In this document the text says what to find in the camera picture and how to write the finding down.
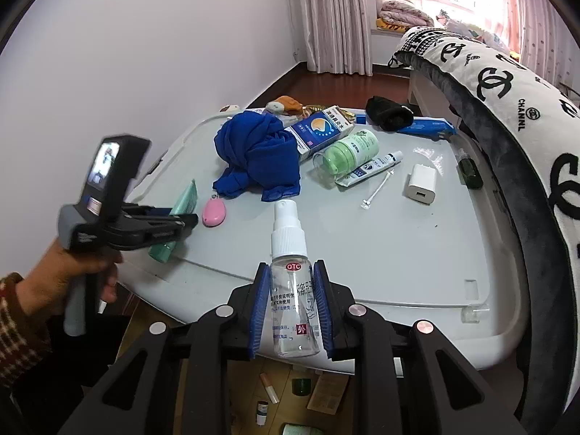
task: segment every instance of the black sock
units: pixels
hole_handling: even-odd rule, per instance
[[[373,96],[366,102],[366,114],[381,129],[398,131],[413,124],[413,111],[382,96]]]

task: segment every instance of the baseboard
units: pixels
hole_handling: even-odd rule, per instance
[[[282,77],[266,88],[266,91],[253,100],[248,107],[263,108],[267,103],[278,98],[280,93],[286,92],[288,87],[294,84],[297,78],[305,72],[308,72],[306,62],[299,62],[294,66],[294,68],[291,68],[288,72],[282,75]]]

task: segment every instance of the pink egg-shaped object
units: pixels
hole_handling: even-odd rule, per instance
[[[207,227],[220,225],[225,219],[225,204],[217,195],[213,195],[205,203],[204,210],[201,212],[201,220]]]

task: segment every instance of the blue gripper pad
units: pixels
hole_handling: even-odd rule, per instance
[[[254,305],[249,322],[248,352],[252,359],[256,356],[256,353],[260,348],[262,327],[264,327],[264,318],[266,316],[266,306],[268,305],[271,281],[272,273],[270,272],[270,267],[265,266],[260,281],[257,284],[256,299],[254,299]]]
[[[320,320],[320,332],[323,338],[324,350],[326,350],[328,357],[331,359],[332,353],[334,352],[334,342],[332,339],[332,318],[330,315],[330,308],[328,307],[326,291],[324,290],[324,283],[318,263],[314,263],[312,284],[314,286],[314,297],[316,299],[316,307],[318,308],[318,319]]]

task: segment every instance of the human hand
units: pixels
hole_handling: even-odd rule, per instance
[[[95,253],[71,253],[55,239],[26,279],[16,285],[16,295],[25,315],[48,317],[62,308],[71,279],[85,274],[108,272],[101,298],[111,303],[117,299],[115,263],[123,257],[116,250]]]

